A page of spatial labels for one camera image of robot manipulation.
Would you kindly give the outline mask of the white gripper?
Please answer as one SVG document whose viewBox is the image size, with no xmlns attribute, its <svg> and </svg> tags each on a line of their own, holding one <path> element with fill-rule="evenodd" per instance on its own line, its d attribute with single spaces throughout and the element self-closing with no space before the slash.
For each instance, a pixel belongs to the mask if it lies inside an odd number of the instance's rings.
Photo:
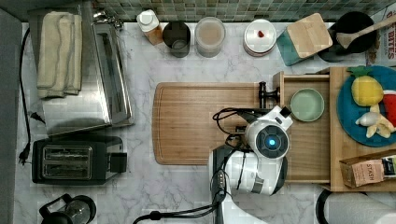
<svg viewBox="0 0 396 224">
<path fill-rule="evenodd" d="M 276 126 L 286 131 L 293 123 L 291 112 L 286 107 L 276 105 L 267 108 L 242 108 L 238 115 L 247 123 L 249 130 L 261 130 L 267 126 Z"/>
</svg>

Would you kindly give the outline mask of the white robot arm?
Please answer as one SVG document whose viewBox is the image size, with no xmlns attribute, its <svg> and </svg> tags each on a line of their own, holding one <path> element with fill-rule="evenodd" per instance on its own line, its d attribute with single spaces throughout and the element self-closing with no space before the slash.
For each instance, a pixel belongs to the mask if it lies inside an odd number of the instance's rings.
<svg viewBox="0 0 396 224">
<path fill-rule="evenodd" d="M 225 108 L 213 119 L 238 115 L 247 122 L 243 131 L 231 133 L 208 161 L 214 224 L 267 224 L 241 209 L 232 192 L 240 190 L 271 196 L 284 185 L 292 125 L 291 112 L 278 105 L 271 109 Z"/>
</svg>

